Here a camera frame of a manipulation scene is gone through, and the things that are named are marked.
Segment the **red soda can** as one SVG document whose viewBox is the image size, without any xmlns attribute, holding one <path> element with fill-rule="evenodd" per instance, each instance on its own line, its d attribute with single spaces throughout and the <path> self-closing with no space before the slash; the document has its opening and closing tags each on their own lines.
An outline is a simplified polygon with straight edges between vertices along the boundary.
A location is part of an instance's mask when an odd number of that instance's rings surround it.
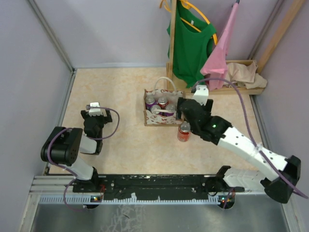
<svg viewBox="0 0 309 232">
<path fill-rule="evenodd" d="M 191 133 L 191 126 L 190 126 L 190 124 L 188 122 L 183 122 L 178 127 L 177 138 L 181 142 L 186 142 L 190 138 L 190 133 Z"/>
</svg>

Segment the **silver purple can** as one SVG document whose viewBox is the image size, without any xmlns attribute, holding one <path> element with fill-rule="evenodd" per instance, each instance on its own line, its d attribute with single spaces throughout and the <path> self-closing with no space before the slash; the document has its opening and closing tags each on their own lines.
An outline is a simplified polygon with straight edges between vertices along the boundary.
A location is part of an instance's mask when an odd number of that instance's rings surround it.
<svg viewBox="0 0 309 232">
<path fill-rule="evenodd" d="M 165 110 L 166 110 L 166 115 L 172 116 L 174 113 L 176 113 L 177 108 L 174 104 L 168 104 Z"/>
</svg>

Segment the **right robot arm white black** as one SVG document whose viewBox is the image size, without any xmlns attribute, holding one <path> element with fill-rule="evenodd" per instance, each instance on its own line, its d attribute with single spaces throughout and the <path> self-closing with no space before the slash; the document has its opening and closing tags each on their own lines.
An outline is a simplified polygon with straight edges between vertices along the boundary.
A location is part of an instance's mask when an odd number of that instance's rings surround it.
<svg viewBox="0 0 309 232">
<path fill-rule="evenodd" d="M 209 100 L 201 105 L 194 99 L 179 98 L 176 115 L 184 116 L 194 135 L 239 155 L 258 169 L 253 174 L 229 168 L 216 178 L 216 187 L 221 191 L 230 187 L 264 189 L 271 199 L 288 203 L 300 179 L 301 160 L 294 155 L 287 158 L 255 145 L 230 122 L 220 116 L 212 116 L 212 103 Z"/>
</svg>

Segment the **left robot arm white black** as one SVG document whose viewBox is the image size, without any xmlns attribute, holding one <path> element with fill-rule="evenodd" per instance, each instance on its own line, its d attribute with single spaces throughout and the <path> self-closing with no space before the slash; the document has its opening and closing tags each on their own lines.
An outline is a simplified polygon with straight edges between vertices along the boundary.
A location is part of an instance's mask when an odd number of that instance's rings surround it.
<svg viewBox="0 0 309 232">
<path fill-rule="evenodd" d="M 73 191 L 77 193 L 105 191 L 95 167 L 88 165 L 79 153 L 99 155 L 103 147 L 103 128 L 112 123 L 110 108 L 82 110 L 84 128 L 55 127 L 41 149 L 42 161 L 60 167 L 74 176 Z"/>
</svg>

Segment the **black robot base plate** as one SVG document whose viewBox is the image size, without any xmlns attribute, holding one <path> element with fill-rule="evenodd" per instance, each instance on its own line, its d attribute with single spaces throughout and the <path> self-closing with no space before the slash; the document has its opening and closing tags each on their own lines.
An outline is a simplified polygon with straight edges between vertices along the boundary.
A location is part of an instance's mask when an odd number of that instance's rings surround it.
<svg viewBox="0 0 309 232">
<path fill-rule="evenodd" d="M 230 189 L 222 176 L 203 174 L 107 174 L 73 183 L 74 193 L 99 193 L 104 200 L 126 200 L 133 193 L 142 201 L 207 200 L 209 193 Z"/>
</svg>

